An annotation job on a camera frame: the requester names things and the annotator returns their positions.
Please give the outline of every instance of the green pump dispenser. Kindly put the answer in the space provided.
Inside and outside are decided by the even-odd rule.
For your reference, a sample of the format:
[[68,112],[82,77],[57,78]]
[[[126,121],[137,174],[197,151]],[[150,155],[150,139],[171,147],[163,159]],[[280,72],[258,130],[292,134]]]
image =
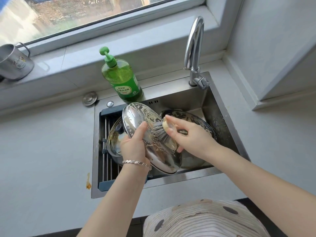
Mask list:
[[109,81],[122,100],[137,101],[143,95],[143,90],[138,85],[130,64],[125,60],[115,59],[109,54],[110,50],[106,46],[99,52],[105,56],[105,64],[102,67],[104,78]]

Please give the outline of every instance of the hand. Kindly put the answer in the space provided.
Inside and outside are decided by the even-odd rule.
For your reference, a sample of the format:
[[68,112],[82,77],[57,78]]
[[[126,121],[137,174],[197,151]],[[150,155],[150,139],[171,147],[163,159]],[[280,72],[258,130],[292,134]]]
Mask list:
[[165,117],[168,121],[177,125],[178,129],[185,129],[188,132],[188,135],[182,135],[171,128],[167,130],[167,134],[180,145],[178,152],[185,149],[192,155],[209,162],[210,155],[221,147],[203,127],[176,117],[168,115]]
[[145,145],[143,141],[147,127],[148,125],[144,121],[136,129],[132,138],[129,138],[128,135],[123,138],[120,146],[124,160],[137,160],[150,165],[150,161],[145,157]]

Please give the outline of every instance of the black lid knob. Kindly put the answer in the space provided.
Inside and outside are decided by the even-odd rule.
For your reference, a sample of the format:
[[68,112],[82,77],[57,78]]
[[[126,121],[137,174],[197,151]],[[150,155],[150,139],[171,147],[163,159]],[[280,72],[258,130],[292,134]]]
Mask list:
[[115,127],[115,131],[117,131],[119,134],[122,134],[125,131],[122,122],[117,124],[117,126]]

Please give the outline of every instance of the person's right arm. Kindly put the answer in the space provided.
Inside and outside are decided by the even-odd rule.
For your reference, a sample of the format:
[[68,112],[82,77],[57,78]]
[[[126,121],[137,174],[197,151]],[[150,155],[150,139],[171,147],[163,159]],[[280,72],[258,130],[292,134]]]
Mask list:
[[221,146],[202,127],[166,118],[188,131],[186,136],[167,131],[181,147],[225,173],[286,235],[316,236],[316,196]]

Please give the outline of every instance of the scrub brush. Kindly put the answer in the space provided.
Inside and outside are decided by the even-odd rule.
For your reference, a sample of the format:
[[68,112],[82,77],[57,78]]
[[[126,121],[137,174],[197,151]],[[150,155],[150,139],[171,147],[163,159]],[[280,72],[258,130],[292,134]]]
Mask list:
[[160,142],[166,143],[170,139],[170,136],[166,133],[168,128],[177,131],[176,126],[164,117],[162,121],[153,123],[151,132]]

